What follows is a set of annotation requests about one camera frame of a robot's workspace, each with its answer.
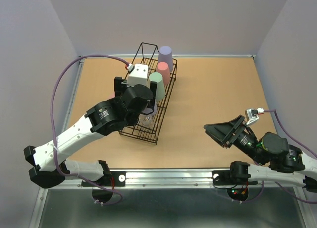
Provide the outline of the green cup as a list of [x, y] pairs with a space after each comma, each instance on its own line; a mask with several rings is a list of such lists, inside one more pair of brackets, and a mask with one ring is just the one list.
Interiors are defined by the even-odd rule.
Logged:
[[149, 81], [155, 82], [157, 84], [155, 100], [157, 102], [163, 100], [165, 97], [165, 87], [164, 87], [163, 76], [158, 72], [154, 72], [150, 74]]

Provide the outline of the small purple cup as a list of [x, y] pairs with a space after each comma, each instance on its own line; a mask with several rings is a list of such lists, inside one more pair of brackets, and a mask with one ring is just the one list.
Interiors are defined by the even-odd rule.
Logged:
[[157, 105], [154, 104], [153, 108], [145, 108], [141, 114], [142, 115], [153, 115], [157, 112]]

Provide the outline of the black wire dish rack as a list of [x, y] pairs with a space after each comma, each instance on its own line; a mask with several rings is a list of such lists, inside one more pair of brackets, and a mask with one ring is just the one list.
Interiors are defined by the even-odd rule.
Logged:
[[[133, 63], [145, 64], [149, 67], [148, 75], [155, 72], [158, 64], [159, 47], [152, 43], [141, 42], [132, 60]], [[170, 83], [165, 86], [165, 97], [156, 102], [157, 112], [154, 114], [154, 128], [151, 131], [142, 130], [139, 122], [134, 126], [127, 126], [119, 134], [130, 138], [157, 144], [164, 121], [172, 90], [177, 78], [178, 61], [173, 58], [173, 72], [170, 73]]]

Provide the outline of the pink cup back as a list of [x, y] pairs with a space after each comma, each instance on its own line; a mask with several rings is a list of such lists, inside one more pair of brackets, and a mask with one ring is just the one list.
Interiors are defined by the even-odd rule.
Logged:
[[162, 75], [165, 86], [170, 83], [170, 70], [166, 62], [159, 62], [156, 66], [156, 72]]

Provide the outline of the clear glass cup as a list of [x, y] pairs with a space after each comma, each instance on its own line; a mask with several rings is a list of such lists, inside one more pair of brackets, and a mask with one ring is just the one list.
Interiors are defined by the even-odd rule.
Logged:
[[154, 115], [143, 115], [139, 117], [139, 126], [142, 130], [151, 131], [154, 128]]

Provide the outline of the large purple cup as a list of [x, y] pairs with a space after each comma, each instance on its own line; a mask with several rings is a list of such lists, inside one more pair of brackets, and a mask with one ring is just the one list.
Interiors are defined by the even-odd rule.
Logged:
[[159, 49], [158, 63], [165, 62], [168, 64], [170, 73], [173, 72], [173, 56], [170, 46], [162, 46]]

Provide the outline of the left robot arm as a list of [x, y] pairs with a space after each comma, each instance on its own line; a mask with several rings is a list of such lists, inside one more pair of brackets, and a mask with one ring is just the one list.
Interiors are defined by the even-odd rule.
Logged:
[[134, 126], [144, 109], [153, 108], [157, 84], [137, 84], [119, 96], [101, 101], [52, 141], [24, 148], [25, 160], [32, 165], [30, 180], [41, 188], [55, 187], [76, 177], [100, 186], [113, 181], [106, 161], [81, 162], [69, 159], [84, 146], [126, 126]]

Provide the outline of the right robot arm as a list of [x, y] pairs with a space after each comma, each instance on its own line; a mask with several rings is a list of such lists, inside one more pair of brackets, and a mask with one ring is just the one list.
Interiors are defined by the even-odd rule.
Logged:
[[243, 116], [204, 125], [205, 133], [223, 148], [235, 146], [254, 163], [233, 161], [228, 170], [213, 175], [216, 186], [255, 185], [259, 181], [288, 183], [317, 191], [317, 161], [286, 138], [267, 132], [258, 139]]

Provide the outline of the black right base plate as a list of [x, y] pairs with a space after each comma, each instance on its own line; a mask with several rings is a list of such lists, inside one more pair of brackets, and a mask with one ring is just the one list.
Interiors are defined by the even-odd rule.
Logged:
[[213, 185], [215, 186], [235, 186], [235, 185], [257, 185], [256, 181], [249, 181], [246, 178], [231, 178], [230, 170], [213, 170]]

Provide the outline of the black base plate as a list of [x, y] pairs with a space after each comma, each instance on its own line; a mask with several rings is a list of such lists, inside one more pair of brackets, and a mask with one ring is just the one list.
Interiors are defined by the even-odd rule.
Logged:
[[231, 178], [230, 170], [213, 170], [213, 185], [215, 186], [235, 186], [235, 185], [257, 185], [256, 181], [249, 181], [246, 178]]
[[104, 187], [124, 187], [126, 183], [126, 171], [111, 171], [111, 176], [102, 177], [95, 182]]

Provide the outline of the aluminium mounting rail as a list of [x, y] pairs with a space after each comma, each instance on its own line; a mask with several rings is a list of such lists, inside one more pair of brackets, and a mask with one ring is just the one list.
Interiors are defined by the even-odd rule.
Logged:
[[[297, 172], [280, 173], [269, 167], [261, 167], [253, 164], [235, 161], [230, 170], [231, 178], [246, 178], [249, 181], [277, 182], [291, 184], [297, 187], [305, 187], [305, 176]], [[186, 184], [209, 182], [213, 184], [212, 169], [146, 169], [127, 170], [125, 187], [137, 185], [158, 186], [185, 186]], [[110, 170], [90, 170], [82, 178], [85, 186], [96, 186], [95, 183], [102, 177], [111, 176]]]

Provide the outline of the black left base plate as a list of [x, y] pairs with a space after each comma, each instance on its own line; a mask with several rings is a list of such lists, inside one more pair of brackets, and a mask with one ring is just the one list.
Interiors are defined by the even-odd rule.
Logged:
[[102, 177], [95, 182], [104, 187], [124, 187], [126, 183], [126, 171], [111, 171], [111, 176]]

